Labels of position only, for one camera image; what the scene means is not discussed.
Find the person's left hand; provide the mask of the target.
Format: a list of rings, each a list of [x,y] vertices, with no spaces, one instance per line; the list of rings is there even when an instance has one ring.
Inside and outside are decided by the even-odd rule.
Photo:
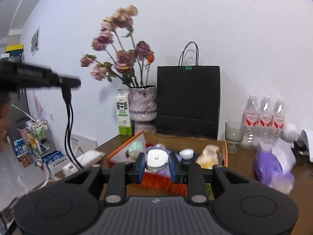
[[[8,120],[8,113],[11,110],[11,97],[9,93],[1,93],[1,143],[6,139],[6,129],[10,122]]]

